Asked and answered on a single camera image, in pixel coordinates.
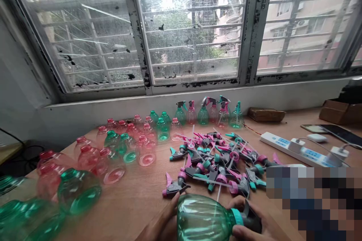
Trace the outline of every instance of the blurred object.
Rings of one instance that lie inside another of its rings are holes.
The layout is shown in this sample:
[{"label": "blurred object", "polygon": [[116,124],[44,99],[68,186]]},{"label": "blurred object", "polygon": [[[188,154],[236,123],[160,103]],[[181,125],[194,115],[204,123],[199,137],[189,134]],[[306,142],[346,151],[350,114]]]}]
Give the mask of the blurred object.
[{"label": "blurred object", "polygon": [[249,107],[248,116],[257,122],[281,122],[285,112],[272,108]]},{"label": "blurred object", "polygon": [[326,100],[319,118],[334,124],[362,122],[362,77],[351,79],[337,99]]}]

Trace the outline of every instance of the transparent bottle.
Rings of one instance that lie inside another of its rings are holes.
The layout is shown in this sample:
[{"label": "transparent bottle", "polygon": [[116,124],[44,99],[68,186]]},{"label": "transparent bottle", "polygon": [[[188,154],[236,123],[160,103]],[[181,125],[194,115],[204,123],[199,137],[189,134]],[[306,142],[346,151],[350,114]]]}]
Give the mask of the transparent bottle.
[{"label": "transparent bottle", "polygon": [[52,202],[39,198],[12,200],[0,207],[1,240],[54,240],[64,220],[64,213]]},{"label": "transparent bottle", "polygon": [[37,173],[39,176],[40,168],[49,162],[64,167],[64,170],[69,168],[76,168],[78,166],[78,163],[74,159],[70,158],[66,154],[56,153],[53,150],[42,152],[40,153],[39,157],[40,160],[37,165]]},{"label": "transparent bottle", "polygon": [[110,148],[114,152],[119,152],[121,136],[114,131],[108,131],[104,141],[104,147]]},{"label": "transparent bottle", "polygon": [[98,148],[98,145],[96,142],[86,138],[85,136],[81,136],[77,138],[77,143],[74,147],[74,160],[78,161],[79,155],[80,155],[80,149],[85,145],[91,145],[94,148]]},{"label": "transparent bottle", "polygon": [[118,126],[119,126],[119,124],[116,123],[112,118],[107,120],[106,128],[108,131],[110,131],[110,130],[116,131]]},{"label": "transparent bottle", "polygon": [[60,178],[58,200],[66,214],[80,215],[90,210],[102,193],[100,181],[89,171],[68,169]]},{"label": "transparent bottle", "polygon": [[117,128],[116,133],[119,135],[122,135],[123,133],[125,133],[127,131],[127,122],[125,122],[124,120],[120,120],[118,122],[119,126]]},{"label": "transparent bottle", "polygon": [[50,162],[40,168],[40,177],[37,183],[38,197],[43,200],[58,202],[58,187],[60,175],[66,169]]},{"label": "transparent bottle", "polygon": [[35,179],[9,175],[0,177],[0,206],[12,200],[26,201],[36,196],[37,181]]},{"label": "transparent bottle", "polygon": [[182,136],[180,136],[179,134],[184,134],[184,132],[182,130],[182,125],[179,123],[177,118],[172,119],[170,134],[173,141],[182,140]]},{"label": "transparent bottle", "polygon": [[108,132],[108,130],[105,126],[98,127],[96,142],[97,142],[98,148],[100,148],[100,149],[104,147],[104,141],[107,137],[107,132]]},{"label": "transparent bottle", "polygon": [[97,163],[97,176],[105,185],[112,185],[118,182],[126,172],[122,158],[118,153],[109,148],[100,151],[100,158]]},{"label": "transparent bottle", "polygon": [[165,123],[163,118],[158,118],[157,123],[157,139],[159,141],[166,141],[170,137],[170,131],[168,125]]},{"label": "transparent bottle", "polygon": [[140,131],[134,124],[128,124],[126,133],[134,139],[137,139],[140,136]]},{"label": "transparent bottle", "polygon": [[167,115],[166,111],[163,111],[162,114],[161,114],[161,118],[163,118],[164,120],[164,123],[169,126],[171,124],[171,119],[170,119],[170,116]]},{"label": "transparent bottle", "polygon": [[135,118],[133,119],[133,124],[139,130],[141,130],[143,128],[143,120],[141,119],[141,117],[139,115],[135,115]]},{"label": "transparent bottle", "polygon": [[134,138],[130,137],[127,133],[121,135],[120,154],[123,156],[125,163],[132,163],[136,160],[136,146],[137,142]]},{"label": "transparent bottle", "polygon": [[178,241],[228,241],[233,226],[242,223],[239,210],[227,210],[209,197],[187,194],[178,200]]},{"label": "transparent bottle", "polygon": [[150,126],[150,124],[145,123],[143,125],[142,134],[145,135],[155,146],[158,143],[157,132]]},{"label": "transparent bottle", "polygon": [[96,175],[96,166],[100,156],[100,150],[98,148],[93,148],[90,145],[85,145],[80,150],[81,154],[78,159],[78,168],[80,170],[90,171]]},{"label": "transparent bottle", "polygon": [[234,129],[240,129],[244,126],[244,118],[240,110],[240,101],[238,101],[235,110],[231,113],[229,118],[229,125]]},{"label": "transparent bottle", "polygon": [[189,110],[186,113],[186,122],[189,125],[194,125],[197,121],[194,103],[195,101],[189,101]]},{"label": "transparent bottle", "polygon": [[149,166],[156,160],[155,145],[145,135],[138,138],[136,155],[140,166]]}]

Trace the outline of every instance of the green plastic bottle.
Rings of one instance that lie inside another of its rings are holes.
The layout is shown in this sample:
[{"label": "green plastic bottle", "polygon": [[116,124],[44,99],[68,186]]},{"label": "green plastic bottle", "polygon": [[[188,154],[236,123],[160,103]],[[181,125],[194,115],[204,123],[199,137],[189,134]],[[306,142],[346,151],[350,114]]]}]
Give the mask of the green plastic bottle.
[{"label": "green plastic bottle", "polygon": [[87,212],[101,196],[100,182],[89,171],[78,171],[70,168],[63,172],[60,178],[59,205],[69,215],[80,215]]},{"label": "green plastic bottle", "polygon": [[154,110],[151,110],[150,117],[155,123],[158,122],[159,117],[158,117],[158,115],[156,114],[156,112]]},{"label": "green plastic bottle", "polygon": [[199,113],[197,114],[197,122],[200,125],[209,124],[209,113],[206,109],[206,101],[207,101],[207,97],[205,97],[203,99],[201,109],[200,109]]},{"label": "green plastic bottle", "polygon": [[244,118],[242,116],[242,112],[240,110],[240,101],[235,107],[235,110],[231,113],[229,118],[229,125],[232,128],[240,129],[244,126]]},{"label": "green plastic bottle", "polygon": [[163,112],[162,112],[161,118],[163,118],[163,120],[165,121],[165,123],[166,123],[167,126],[170,126],[170,125],[171,125],[170,116],[167,115],[166,111],[163,111]]},{"label": "green plastic bottle", "polygon": [[157,139],[159,141],[166,141],[170,137],[170,128],[166,125],[163,118],[158,118],[157,122]]},{"label": "green plastic bottle", "polygon": [[186,101],[178,102],[177,103],[177,110],[175,113],[175,117],[178,119],[179,123],[181,123],[182,126],[186,124],[186,115],[184,111],[182,110],[182,106],[187,111],[187,107],[185,105]]},{"label": "green plastic bottle", "polygon": [[6,241],[53,240],[60,232],[65,214],[49,201],[32,198],[12,200],[0,207],[0,236]]}]

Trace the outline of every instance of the table surface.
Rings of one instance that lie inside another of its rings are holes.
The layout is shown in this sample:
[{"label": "table surface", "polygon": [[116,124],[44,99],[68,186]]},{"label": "table surface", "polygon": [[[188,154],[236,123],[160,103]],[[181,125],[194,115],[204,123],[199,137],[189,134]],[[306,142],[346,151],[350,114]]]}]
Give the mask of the table surface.
[{"label": "table surface", "polygon": [[[310,132],[300,127],[302,124],[328,124],[318,118],[320,108],[290,111],[281,123],[258,123],[250,118],[245,118],[245,123],[258,133],[270,132],[285,139],[293,137],[306,137]],[[360,125],[345,126],[346,129],[362,136]],[[196,125],[195,132],[209,133],[213,126],[206,127]],[[266,155],[272,160],[273,153],[277,153],[283,164],[300,164],[295,158],[261,142],[260,135],[243,128],[241,130],[225,129],[219,131],[222,134],[236,132],[247,140],[260,154]],[[97,130],[92,130],[86,137],[95,139]],[[184,128],[184,134],[191,136],[192,127]],[[325,135],[328,142],[324,143],[327,149],[332,146],[341,146],[343,142],[331,135]],[[156,150],[156,161],[148,167],[140,167],[136,162],[127,165],[124,177],[116,184],[103,186],[103,193],[99,202],[84,217],[77,218],[76,223],[67,223],[57,240],[134,240],[147,223],[168,203],[169,200],[162,197],[162,190],[166,188],[166,175],[168,172],[173,179],[177,179],[178,172],[184,164],[184,160],[170,162],[170,147],[178,149],[180,142],[168,141],[159,143]],[[73,157],[75,142],[63,150],[65,154]],[[327,155],[328,152],[315,145],[306,142],[306,147]],[[352,167],[362,166],[362,151],[348,147],[350,156],[346,162]],[[207,192],[203,182],[188,179],[191,185],[187,193],[196,193],[209,196],[216,200],[218,188],[212,194]],[[232,198],[228,188],[223,188],[219,202],[227,204]],[[251,192],[250,201],[264,210],[270,219],[273,235],[277,240],[305,240],[305,232],[298,231],[298,222],[290,220],[290,211],[283,210],[280,200],[269,199],[265,190],[257,189]]]}]

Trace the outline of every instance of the window frame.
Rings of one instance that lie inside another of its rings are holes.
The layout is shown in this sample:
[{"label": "window frame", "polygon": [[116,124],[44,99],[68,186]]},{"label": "window frame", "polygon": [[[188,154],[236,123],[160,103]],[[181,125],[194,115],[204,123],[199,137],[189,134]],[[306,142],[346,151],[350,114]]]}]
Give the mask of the window frame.
[{"label": "window frame", "polygon": [[[301,0],[245,0],[243,10],[244,21],[240,30],[240,40],[243,41],[239,45],[239,65],[238,76],[229,79],[204,80],[186,83],[153,85],[150,79],[152,73],[152,65],[150,63],[150,53],[147,47],[147,37],[145,37],[142,29],[144,21],[141,15],[139,0],[126,0],[126,4],[130,13],[130,21],[135,38],[138,59],[143,76],[144,85],[139,87],[113,88],[104,90],[88,90],[78,93],[66,93],[59,84],[59,78],[51,64],[49,52],[47,52],[42,38],[39,35],[35,25],[33,24],[28,11],[22,4],[22,0],[7,0],[6,4],[11,14],[18,18],[18,27],[28,37],[29,47],[36,53],[33,61],[37,62],[43,68],[43,75],[52,83],[55,102],[77,102],[95,99],[121,98],[129,96],[141,95],[158,95],[174,92],[187,92],[197,90],[210,90],[215,88],[240,87],[244,85],[259,85],[280,82],[307,81],[315,79],[339,78],[343,76],[362,75],[362,65],[351,67],[359,48],[362,46],[362,21],[359,21],[358,14],[362,12],[362,0],[352,13],[350,21],[346,27],[345,33],[349,33],[338,47],[334,55],[333,61],[340,65],[337,69],[313,70],[307,72],[293,73],[274,73],[270,75],[257,75],[259,55],[264,35],[264,28],[267,22],[267,13],[269,4],[285,4],[289,3],[289,11],[299,9]],[[307,18],[297,18],[297,21],[308,20]],[[290,38],[294,26],[288,24],[284,29],[283,37],[268,38],[268,40],[281,40]]]}]

